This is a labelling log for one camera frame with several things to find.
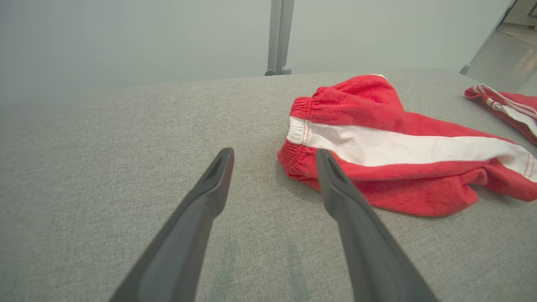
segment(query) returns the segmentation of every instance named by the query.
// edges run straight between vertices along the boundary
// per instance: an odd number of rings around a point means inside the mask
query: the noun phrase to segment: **red and white garment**
[[[537,163],[510,140],[406,112],[381,75],[364,75],[291,108],[278,160],[290,177],[319,190],[315,153],[330,150],[367,200],[392,211],[444,216],[477,201],[468,184],[530,202]]]
[[[480,98],[492,114],[503,119],[537,145],[537,97],[497,92],[485,84],[468,88],[465,97]]]

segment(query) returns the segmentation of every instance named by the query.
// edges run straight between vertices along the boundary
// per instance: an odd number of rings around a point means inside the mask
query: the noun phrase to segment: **clothing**
[[[485,107],[498,118],[520,131],[537,145],[537,97],[497,92],[485,84],[465,91],[468,99],[481,99]]]
[[[319,190],[315,153],[332,152],[376,207],[423,216],[477,202],[468,184],[530,202],[537,164],[499,136],[406,112],[381,75],[364,75],[295,100],[278,160],[291,178]]]

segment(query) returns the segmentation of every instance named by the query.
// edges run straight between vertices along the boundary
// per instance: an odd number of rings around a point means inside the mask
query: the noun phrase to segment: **white wall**
[[[359,67],[459,72],[510,0],[296,1],[287,64],[293,73]]]
[[[528,13],[531,11],[537,0],[518,0],[513,9],[505,18],[505,22],[522,24],[522,25],[537,25],[537,19],[528,17]]]
[[[2,0],[0,102],[264,75],[270,1]]]

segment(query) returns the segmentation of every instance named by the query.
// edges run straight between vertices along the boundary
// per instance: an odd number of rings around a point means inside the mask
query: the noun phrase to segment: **folded red cloth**
[[[537,164],[508,139],[406,112],[381,75],[320,87],[295,100],[278,160],[319,190],[315,152],[330,150],[376,207],[443,216],[478,199],[468,184],[524,201],[537,198]]]
[[[468,88],[465,97],[481,99],[492,114],[503,119],[537,145],[537,97],[497,92],[485,84]]]

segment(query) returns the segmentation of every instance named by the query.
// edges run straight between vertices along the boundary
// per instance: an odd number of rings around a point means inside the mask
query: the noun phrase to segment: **gray textured surface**
[[[235,148],[198,301],[349,301],[336,223],[276,152],[291,104],[382,73],[408,111],[536,148],[465,100],[438,69],[357,70],[162,84],[69,102],[0,106],[0,297],[103,301],[222,147]],[[376,210],[443,301],[534,301],[537,204],[478,188],[447,218]]]

